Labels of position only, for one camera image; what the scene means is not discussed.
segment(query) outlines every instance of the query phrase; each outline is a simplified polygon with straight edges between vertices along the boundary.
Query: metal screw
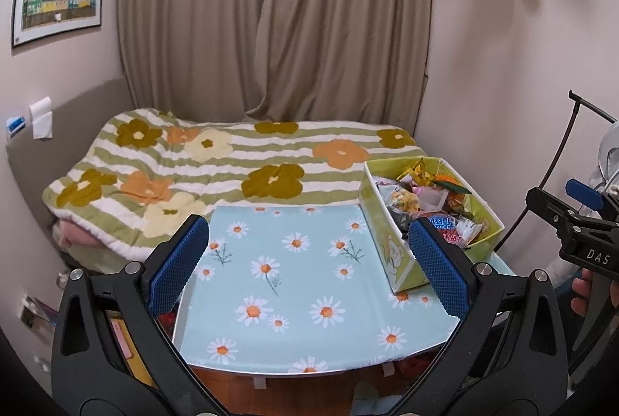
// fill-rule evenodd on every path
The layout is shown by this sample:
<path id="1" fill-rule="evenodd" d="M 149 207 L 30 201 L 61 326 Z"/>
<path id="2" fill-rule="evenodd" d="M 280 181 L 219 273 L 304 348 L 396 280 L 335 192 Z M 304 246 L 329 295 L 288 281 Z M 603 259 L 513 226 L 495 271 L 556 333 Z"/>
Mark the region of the metal screw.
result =
<path id="1" fill-rule="evenodd" d="M 545 282 L 546 280 L 548 280 L 548 275 L 546 274 L 546 271 L 542 271 L 541 269 L 538 269 L 533 274 L 535 276 L 535 279 L 540 282 Z"/>
<path id="2" fill-rule="evenodd" d="M 138 262 L 137 260 L 134 260 L 133 262 L 130 262 L 125 266 L 125 273 L 134 275 L 135 273 L 140 271 L 141 268 L 142 268 L 142 263 Z"/>
<path id="3" fill-rule="evenodd" d="M 492 273 L 492 266 L 490 264 L 482 262 L 481 264 L 477 265 L 477 272 L 483 276 L 488 276 L 490 273 Z"/>
<path id="4" fill-rule="evenodd" d="M 73 271 L 71 271 L 71 274 L 69 275 L 69 278 L 71 280 L 79 280 L 82 276 L 84 276 L 84 271 L 82 271 L 81 269 L 77 268 L 77 269 L 74 269 Z"/>

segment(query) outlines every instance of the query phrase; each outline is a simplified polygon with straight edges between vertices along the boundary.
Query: cardboard box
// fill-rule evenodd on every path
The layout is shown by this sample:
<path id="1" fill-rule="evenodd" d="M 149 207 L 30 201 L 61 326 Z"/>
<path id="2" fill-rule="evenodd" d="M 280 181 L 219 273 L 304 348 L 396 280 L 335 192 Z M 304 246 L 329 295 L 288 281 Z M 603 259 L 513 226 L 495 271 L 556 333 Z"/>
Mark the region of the cardboard box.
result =
<path id="1" fill-rule="evenodd" d="M 397 227 L 383 203 L 372 176 L 396 179 L 405 169 L 416 163 L 421 156 L 375 159 L 364 164 L 364 175 L 359 188 L 359 203 L 368 224 L 369 231 L 379 251 L 389 284 L 394 292 L 415 288 L 428 283 L 419 263 L 410 251 L 408 242 L 402 239 Z M 499 241 L 505 226 L 488 204 L 467 182 L 451 168 L 449 163 L 438 157 L 423 157 L 426 171 L 456 178 L 472 194 L 468 196 L 467 209 L 475 215 L 475 221 L 484 225 L 478 241 L 465 251 L 473 262 L 485 260 Z"/>

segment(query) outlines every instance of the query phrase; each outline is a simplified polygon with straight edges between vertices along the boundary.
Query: floral comforter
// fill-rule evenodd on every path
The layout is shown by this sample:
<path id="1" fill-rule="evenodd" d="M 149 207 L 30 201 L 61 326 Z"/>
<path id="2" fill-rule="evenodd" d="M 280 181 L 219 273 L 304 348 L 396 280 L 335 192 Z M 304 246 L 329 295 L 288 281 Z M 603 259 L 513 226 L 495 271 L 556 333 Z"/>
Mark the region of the floral comforter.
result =
<path id="1" fill-rule="evenodd" d="M 217 205 L 311 211 L 354 203 L 364 161 L 422 153 L 406 131 L 389 126 L 197 124 L 140 109 L 112 118 L 43 201 L 119 255 L 145 260 L 192 213 L 210 219 Z"/>

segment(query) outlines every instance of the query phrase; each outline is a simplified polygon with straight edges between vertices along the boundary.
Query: small table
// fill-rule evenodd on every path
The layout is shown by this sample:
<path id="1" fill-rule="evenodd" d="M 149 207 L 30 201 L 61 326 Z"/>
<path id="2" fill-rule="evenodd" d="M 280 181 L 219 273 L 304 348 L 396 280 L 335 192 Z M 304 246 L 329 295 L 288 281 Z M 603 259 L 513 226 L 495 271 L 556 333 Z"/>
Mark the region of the small table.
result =
<path id="1" fill-rule="evenodd" d="M 190 365 L 261 385 L 388 365 L 457 323 L 429 285 L 392 293 L 358 205 L 218 207 L 173 342 Z"/>

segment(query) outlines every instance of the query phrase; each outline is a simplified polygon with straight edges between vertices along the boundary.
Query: finger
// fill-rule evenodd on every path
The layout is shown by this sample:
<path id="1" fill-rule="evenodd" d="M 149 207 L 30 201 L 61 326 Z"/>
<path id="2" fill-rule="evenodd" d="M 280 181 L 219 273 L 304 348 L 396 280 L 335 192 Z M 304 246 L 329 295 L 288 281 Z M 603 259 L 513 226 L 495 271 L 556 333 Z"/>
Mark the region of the finger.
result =
<path id="1" fill-rule="evenodd" d="M 581 276 L 581 279 L 591 282 L 593 280 L 593 271 L 583 268 L 583 276 Z"/>
<path id="2" fill-rule="evenodd" d="M 585 316 L 587 314 L 587 309 L 589 308 L 589 303 L 584 299 L 574 298 L 570 303 L 572 307 L 572 311 L 574 313 L 579 314 L 580 316 Z"/>
<path id="3" fill-rule="evenodd" d="M 619 306 L 619 282 L 612 282 L 610 285 L 610 300 L 616 308 Z"/>
<path id="4" fill-rule="evenodd" d="M 583 296 L 585 299 L 589 299 L 591 297 L 591 282 L 581 280 L 580 278 L 574 278 L 574 281 L 572 282 L 572 290 Z"/>

